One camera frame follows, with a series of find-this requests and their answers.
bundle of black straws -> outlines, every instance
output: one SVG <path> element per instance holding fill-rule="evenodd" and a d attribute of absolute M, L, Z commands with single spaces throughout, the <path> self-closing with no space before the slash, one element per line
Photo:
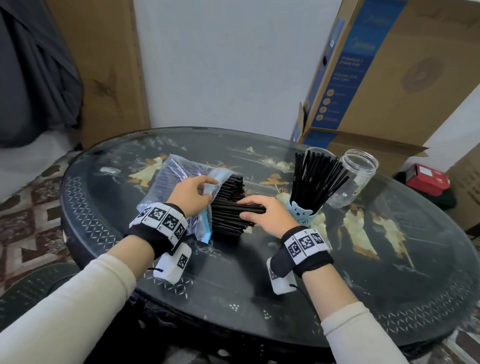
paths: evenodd
<path fill-rule="evenodd" d="M 324 153 L 295 153 L 295 172 L 290 204 L 316 213 L 347 180 L 348 170 L 337 157 Z"/>
<path fill-rule="evenodd" d="M 265 213 L 263 206 L 237 205 L 237 201 L 244 197 L 243 177 L 232 175 L 223 183 L 212 201 L 213 232 L 239 236 L 248 226 L 254 225 L 252 222 L 240 219 L 240 212 Z"/>

hand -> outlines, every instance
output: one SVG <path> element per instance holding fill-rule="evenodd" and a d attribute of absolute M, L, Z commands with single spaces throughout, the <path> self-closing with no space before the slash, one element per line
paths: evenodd
<path fill-rule="evenodd" d="M 218 181 L 208 176 L 185 178 L 177 183 L 167 203 L 180 207 L 186 218 L 199 214 L 212 200 L 211 194 L 198 193 L 199 188 L 203 189 L 204 183 L 217 184 Z"/>
<path fill-rule="evenodd" d="M 264 214 L 255 214 L 253 212 L 242 212 L 240 218 L 260 225 L 266 232 L 277 238 L 281 238 L 291 228 L 299 226 L 294 218 L 287 211 L 283 203 L 275 197 L 261 196 L 254 194 L 241 199 L 237 204 L 257 204 L 266 208 Z"/>

clear plastic bag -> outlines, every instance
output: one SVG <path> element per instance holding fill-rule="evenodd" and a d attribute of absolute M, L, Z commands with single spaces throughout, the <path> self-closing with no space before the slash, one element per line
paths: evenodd
<path fill-rule="evenodd" d="M 233 171 L 226 168 L 214 168 L 206 164 L 191 162 L 183 157 L 170 154 L 156 175 L 155 181 L 138 204 L 137 210 L 143 211 L 154 202 L 166 202 L 178 182 L 187 177 L 208 175 L 215 178 L 218 184 L 205 183 L 203 193 L 215 198 L 222 184 L 229 179 Z M 212 235 L 212 209 L 210 205 L 197 216 L 188 219 L 187 234 L 195 234 L 197 240 L 208 243 Z"/>

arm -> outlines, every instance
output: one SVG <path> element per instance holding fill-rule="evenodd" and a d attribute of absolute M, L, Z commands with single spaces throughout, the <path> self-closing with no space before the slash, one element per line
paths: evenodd
<path fill-rule="evenodd" d="M 283 204 L 274 197 L 254 195 L 238 203 L 263 205 L 266 208 L 264 214 L 242 212 L 240 217 L 260 225 L 266 232 L 282 240 L 291 237 L 290 230 L 299 226 Z M 333 265 L 307 269 L 301 278 L 322 321 L 324 334 L 338 364 L 408 364 L 401 351 L 370 311 L 357 300 Z"/>
<path fill-rule="evenodd" d="M 204 182 L 217 183 L 185 179 L 168 202 L 186 217 L 198 214 L 211 200 L 197 192 Z M 83 363 L 153 260 L 148 242 L 122 239 L 0 333 L 0 363 Z"/>

glass tabletop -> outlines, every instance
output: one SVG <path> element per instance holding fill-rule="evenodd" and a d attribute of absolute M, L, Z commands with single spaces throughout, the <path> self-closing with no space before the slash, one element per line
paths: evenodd
<path fill-rule="evenodd" d="M 64 223 L 92 257 L 107 251 L 169 154 L 244 177 L 247 194 L 284 198 L 295 152 L 307 146 L 213 128 L 161 128 L 102 142 L 65 174 Z M 377 174 L 353 204 L 322 208 L 313 223 L 332 247 L 335 267 L 397 345 L 453 330 L 478 298 L 479 261 L 463 231 L 408 187 Z M 254 227 L 240 238 L 189 238 L 192 257 L 176 285 L 147 272 L 137 289 L 154 302 L 235 331 L 326 347 L 320 321 L 300 291 L 277 296 L 266 260 L 279 240 Z M 305 291 L 301 280 L 298 286 Z"/>

